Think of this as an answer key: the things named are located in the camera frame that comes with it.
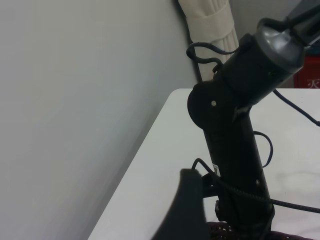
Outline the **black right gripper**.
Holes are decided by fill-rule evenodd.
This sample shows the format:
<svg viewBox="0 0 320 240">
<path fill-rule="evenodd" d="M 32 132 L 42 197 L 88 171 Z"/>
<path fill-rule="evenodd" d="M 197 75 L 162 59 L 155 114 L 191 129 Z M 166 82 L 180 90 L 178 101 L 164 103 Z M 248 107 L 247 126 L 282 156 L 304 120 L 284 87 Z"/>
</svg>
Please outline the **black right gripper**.
<svg viewBox="0 0 320 240">
<path fill-rule="evenodd" d="M 214 223 L 216 240 L 265 240 L 275 215 L 272 204 L 244 199 L 240 203 L 218 199 L 214 210 L 218 218 Z"/>
</svg>

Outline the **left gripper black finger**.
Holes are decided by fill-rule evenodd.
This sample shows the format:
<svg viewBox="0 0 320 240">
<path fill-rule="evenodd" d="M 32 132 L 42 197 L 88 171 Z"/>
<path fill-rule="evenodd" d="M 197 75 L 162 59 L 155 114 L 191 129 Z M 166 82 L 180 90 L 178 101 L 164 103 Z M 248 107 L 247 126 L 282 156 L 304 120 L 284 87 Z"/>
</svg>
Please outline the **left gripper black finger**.
<svg viewBox="0 0 320 240">
<path fill-rule="evenodd" d="M 182 169 L 174 200 L 153 240 L 206 240 L 208 226 L 203 204 L 201 175 Z"/>
</svg>

